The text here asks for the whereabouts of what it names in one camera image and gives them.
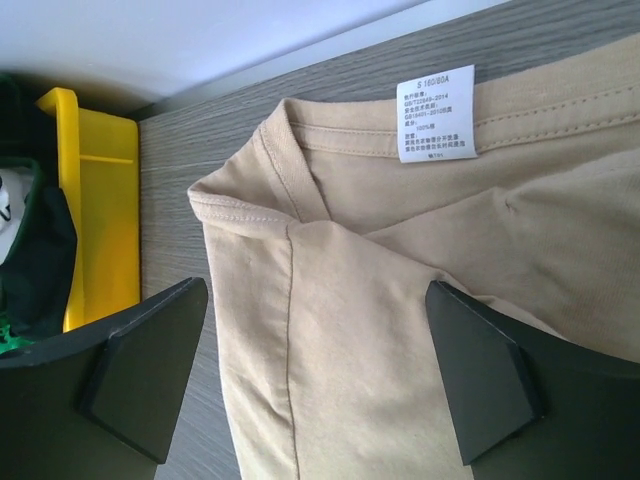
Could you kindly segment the yellow plastic bin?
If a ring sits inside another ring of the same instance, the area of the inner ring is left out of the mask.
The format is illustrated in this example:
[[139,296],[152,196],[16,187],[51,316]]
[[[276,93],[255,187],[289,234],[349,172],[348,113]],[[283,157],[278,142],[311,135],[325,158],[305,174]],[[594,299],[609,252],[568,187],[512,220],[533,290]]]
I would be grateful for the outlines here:
[[80,107],[56,87],[37,102],[57,126],[58,177],[77,235],[63,329],[140,301],[139,130],[135,121]]

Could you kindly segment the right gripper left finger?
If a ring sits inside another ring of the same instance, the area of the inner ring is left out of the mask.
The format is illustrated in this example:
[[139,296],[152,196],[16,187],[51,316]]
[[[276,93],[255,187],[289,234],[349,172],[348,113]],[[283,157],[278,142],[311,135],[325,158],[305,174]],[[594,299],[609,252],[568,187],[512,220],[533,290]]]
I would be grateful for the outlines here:
[[4,479],[152,479],[166,462],[208,303],[188,278],[1,357]]

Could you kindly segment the green t shirt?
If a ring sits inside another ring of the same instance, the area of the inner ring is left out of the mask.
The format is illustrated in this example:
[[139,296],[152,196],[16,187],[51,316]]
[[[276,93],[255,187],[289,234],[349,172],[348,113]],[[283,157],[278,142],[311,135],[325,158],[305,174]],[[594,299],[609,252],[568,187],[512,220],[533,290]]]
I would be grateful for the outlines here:
[[53,117],[1,78],[1,170],[26,167],[34,176],[25,215],[1,262],[1,351],[56,336],[75,267],[77,235],[59,186]]

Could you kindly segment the white t shirt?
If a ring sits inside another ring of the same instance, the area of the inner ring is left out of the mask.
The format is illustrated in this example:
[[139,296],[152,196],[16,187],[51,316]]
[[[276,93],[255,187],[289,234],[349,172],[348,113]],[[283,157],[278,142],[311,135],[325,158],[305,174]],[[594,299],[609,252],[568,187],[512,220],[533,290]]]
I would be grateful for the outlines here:
[[1,170],[1,262],[7,259],[16,241],[33,181],[34,176],[26,167]]

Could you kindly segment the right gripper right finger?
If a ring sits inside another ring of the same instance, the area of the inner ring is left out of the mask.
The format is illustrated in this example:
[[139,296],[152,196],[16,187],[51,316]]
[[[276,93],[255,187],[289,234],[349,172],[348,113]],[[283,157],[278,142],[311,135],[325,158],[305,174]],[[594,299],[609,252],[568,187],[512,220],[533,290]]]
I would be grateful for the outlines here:
[[474,478],[638,478],[638,364],[526,325],[445,282],[430,283],[425,306]]

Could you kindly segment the beige t shirt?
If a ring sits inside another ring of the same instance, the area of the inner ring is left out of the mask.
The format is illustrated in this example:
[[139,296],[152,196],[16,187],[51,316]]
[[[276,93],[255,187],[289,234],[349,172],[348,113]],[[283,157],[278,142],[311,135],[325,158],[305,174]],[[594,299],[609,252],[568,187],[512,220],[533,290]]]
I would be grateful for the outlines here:
[[446,281],[639,357],[639,39],[478,85],[477,157],[404,164],[394,101],[285,99],[188,192],[245,479],[468,479],[425,312]]

